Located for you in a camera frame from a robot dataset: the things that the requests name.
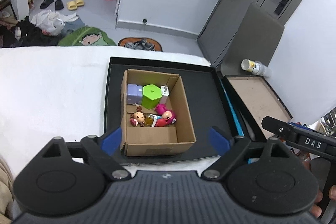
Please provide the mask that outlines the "yellow slipper pair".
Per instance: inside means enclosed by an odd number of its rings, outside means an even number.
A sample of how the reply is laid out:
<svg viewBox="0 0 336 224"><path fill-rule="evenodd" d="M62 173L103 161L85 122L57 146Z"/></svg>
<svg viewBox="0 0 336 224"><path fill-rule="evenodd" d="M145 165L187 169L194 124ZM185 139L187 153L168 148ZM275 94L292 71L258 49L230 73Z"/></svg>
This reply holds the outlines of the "yellow slipper pair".
<svg viewBox="0 0 336 224"><path fill-rule="evenodd" d="M85 5L85 2L83 0L74 0L77 7L82 7Z"/></svg>
<svg viewBox="0 0 336 224"><path fill-rule="evenodd" d="M70 10L70 11L76 10L77 5L76 5L75 1L69 1L67 3L67 9Z"/></svg>

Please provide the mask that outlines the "green cartoon cushion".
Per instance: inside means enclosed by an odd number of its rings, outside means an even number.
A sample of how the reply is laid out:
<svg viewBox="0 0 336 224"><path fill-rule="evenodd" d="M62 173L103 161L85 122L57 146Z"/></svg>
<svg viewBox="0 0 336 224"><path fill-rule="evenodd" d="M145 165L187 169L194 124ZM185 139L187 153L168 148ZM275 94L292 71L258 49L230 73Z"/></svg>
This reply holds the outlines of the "green cartoon cushion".
<svg viewBox="0 0 336 224"><path fill-rule="evenodd" d="M66 35L58 46L115 46L116 43L108 35L96 27L81 27Z"/></svg>

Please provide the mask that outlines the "black shallow tray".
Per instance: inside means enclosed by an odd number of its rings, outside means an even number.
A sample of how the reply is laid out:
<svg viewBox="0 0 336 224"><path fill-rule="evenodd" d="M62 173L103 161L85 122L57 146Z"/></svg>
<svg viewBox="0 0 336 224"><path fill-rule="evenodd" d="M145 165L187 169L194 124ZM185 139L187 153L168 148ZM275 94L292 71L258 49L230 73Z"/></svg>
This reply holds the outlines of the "black shallow tray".
<svg viewBox="0 0 336 224"><path fill-rule="evenodd" d="M230 136L249 135L253 119L228 77L214 68L112 57L100 145L121 164L206 159Z"/></svg>

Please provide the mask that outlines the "black slipper left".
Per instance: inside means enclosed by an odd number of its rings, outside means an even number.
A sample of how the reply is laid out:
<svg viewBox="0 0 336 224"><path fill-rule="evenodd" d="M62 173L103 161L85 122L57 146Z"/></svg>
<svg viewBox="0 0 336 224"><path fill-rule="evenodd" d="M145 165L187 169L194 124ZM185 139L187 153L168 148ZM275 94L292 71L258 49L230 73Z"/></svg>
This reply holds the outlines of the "black slipper left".
<svg viewBox="0 0 336 224"><path fill-rule="evenodd" d="M54 2L54 0L44 0L40 5L40 9L46 9L53 2Z"/></svg>

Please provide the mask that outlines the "green hexagonal container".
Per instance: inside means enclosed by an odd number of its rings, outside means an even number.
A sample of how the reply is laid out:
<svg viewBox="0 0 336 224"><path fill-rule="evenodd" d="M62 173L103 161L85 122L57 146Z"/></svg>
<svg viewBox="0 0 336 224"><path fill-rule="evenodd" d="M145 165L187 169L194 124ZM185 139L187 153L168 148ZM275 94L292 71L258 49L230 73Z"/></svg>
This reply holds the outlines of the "green hexagonal container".
<svg viewBox="0 0 336 224"><path fill-rule="evenodd" d="M142 91L141 105L146 109L153 109L159 104L162 94L161 89L154 84L145 85Z"/></svg>

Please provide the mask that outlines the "brown haired girl figurine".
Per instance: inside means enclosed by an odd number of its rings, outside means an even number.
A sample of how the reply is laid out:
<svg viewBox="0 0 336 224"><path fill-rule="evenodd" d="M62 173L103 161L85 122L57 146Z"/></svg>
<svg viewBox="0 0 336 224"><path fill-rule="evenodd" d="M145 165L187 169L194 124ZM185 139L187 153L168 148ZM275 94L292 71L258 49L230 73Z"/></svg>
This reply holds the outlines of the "brown haired girl figurine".
<svg viewBox="0 0 336 224"><path fill-rule="evenodd" d="M145 120L146 120L146 115L142 111L142 107L138 106L137 111L130 116L130 124L133 127L137 127L137 126L143 127L145 125Z"/></svg>

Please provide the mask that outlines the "pink dinosaur toy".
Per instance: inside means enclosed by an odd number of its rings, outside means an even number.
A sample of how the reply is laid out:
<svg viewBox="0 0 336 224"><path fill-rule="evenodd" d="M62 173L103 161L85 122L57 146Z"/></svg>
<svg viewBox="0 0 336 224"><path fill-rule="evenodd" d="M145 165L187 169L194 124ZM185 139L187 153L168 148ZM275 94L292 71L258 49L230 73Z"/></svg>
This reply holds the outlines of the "pink dinosaur toy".
<svg viewBox="0 0 336 224"><path fill-rule="evenodd" d="M174 124L177 121L177 116L173 110L166 107L165 104L158 104L155 107L156 113L164 119L167 119L168 125Z"/></svg>

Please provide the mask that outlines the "black slipper right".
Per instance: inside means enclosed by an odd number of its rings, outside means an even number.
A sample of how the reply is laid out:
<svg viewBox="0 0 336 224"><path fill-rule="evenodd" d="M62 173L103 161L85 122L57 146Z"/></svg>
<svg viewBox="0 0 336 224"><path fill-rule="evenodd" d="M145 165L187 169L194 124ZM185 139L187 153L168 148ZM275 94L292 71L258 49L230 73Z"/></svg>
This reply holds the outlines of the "black slipper right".
<svg viewBox="0 0 336 224"><path fill-rule="evenodd" d="M64 9L63 1L62 0L56 0L55 1L55 11L60 11Z"/></svg>

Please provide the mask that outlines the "white power adapter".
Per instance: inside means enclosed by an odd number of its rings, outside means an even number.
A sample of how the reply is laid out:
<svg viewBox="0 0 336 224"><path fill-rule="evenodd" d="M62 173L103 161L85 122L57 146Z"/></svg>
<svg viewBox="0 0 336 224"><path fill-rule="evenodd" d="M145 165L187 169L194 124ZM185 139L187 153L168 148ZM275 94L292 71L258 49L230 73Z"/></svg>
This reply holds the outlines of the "white power adapter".
<svg viewBox="0 0 336 224"><path fill-rule="evenodd" d="M169 87L167 85L162 85L161 86L161 99L159 103L166 104L168 97L169 97Z"/></svg>

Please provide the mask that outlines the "white plastic bag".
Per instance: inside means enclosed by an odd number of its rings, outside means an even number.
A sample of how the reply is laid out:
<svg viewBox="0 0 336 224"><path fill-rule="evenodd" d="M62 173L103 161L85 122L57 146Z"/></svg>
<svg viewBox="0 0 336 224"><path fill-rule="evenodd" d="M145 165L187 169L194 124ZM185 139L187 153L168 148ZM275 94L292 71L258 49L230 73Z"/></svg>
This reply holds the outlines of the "white plastic bag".
<svg viewBox="0 0 336 224"><path fill-rule="evenodd" d="M63 30L66 22L73 22L79 17L76 13L64 15L58 11L43 10L35 14L30 22L42 33L48 36L58 36Z"/></svg>

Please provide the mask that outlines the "purple plastic box toy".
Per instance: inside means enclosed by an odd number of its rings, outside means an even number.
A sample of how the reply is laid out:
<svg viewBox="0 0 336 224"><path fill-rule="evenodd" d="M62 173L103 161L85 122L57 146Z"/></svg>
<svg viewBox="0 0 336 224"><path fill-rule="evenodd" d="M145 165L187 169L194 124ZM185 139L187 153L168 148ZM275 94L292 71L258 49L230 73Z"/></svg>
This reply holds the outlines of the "purple plastic box toy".
<svg viewBox="0 0 336 224"><path fill-rule="evenodd" d="M143 96L143 86L127 84L126 103L128 105L141 105Z"/></svg>

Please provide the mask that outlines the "brown cardboard box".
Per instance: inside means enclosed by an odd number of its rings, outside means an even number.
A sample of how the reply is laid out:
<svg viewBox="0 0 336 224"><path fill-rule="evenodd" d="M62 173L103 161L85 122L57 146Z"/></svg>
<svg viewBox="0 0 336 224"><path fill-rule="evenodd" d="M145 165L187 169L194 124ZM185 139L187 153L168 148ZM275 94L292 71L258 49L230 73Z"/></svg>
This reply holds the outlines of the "brown cardboard box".
<svg viewBox="0 0 336 224"><path fill-rule="evenodd" d="M180 75L128 69L121 84L121 151L170 156L197 141Z"/></svg>

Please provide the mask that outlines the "yellow slipper pair left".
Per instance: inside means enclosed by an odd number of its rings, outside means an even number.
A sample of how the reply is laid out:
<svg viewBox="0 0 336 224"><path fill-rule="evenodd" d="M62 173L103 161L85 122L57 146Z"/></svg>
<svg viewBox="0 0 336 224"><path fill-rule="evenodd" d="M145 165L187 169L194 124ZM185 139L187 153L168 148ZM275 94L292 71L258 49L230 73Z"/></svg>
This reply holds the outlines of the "yellow slipper pair left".
<svg viewBox="0 0 336 224"><path fill-rule="evenodd" d="M75 1L69 1L67 3L67 9L70 10L70 11L76 10L77 5L76 5Z"/></svg>

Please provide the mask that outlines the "white yellow cup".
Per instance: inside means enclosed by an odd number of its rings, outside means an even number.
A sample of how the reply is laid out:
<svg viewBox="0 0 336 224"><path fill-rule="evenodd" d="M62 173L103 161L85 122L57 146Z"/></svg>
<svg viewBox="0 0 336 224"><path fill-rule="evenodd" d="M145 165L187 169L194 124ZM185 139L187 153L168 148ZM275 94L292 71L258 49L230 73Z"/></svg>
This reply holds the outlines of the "white yellow cup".
<svg viewBox="0 0 336 224"><path fill-rule="evenodd" d="M271 77L272 74L271 70L261 62L249 59L244 59L241 62L241 68L242 70L250 72L256 76Z"/></svg>

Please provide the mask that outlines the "orange rimmed floor mat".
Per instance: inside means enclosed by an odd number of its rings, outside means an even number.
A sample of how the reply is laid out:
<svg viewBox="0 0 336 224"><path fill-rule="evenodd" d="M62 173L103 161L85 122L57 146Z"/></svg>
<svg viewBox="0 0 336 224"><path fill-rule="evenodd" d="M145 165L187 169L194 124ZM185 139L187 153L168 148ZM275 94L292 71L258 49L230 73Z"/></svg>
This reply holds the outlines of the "orange rimmed floor mat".
<svg viewBox="0 0 336 224"><path fill-rule="evenodd" d="M118 42L118 46L133 50L162 52L162 46L154 39L150 38L123 38Z"/></svg>

